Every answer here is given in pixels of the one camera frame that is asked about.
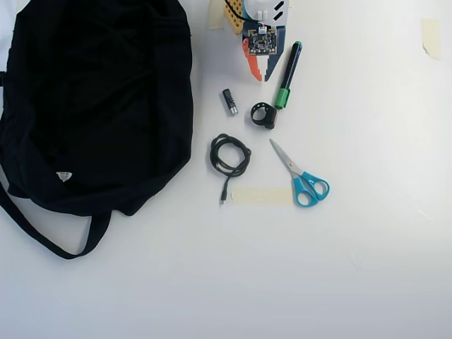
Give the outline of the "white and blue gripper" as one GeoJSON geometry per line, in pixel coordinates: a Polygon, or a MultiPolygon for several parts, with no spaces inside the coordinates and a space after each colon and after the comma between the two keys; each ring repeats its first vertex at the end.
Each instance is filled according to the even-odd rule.
{"type": "Polygon", "coordinates": [[[269,81],[284,52],[289,1],[244,0],[246,18],[242,30],[242,50],[253,77],[262,81],[256,55],[270,55],[264,81],[269,81]]]}

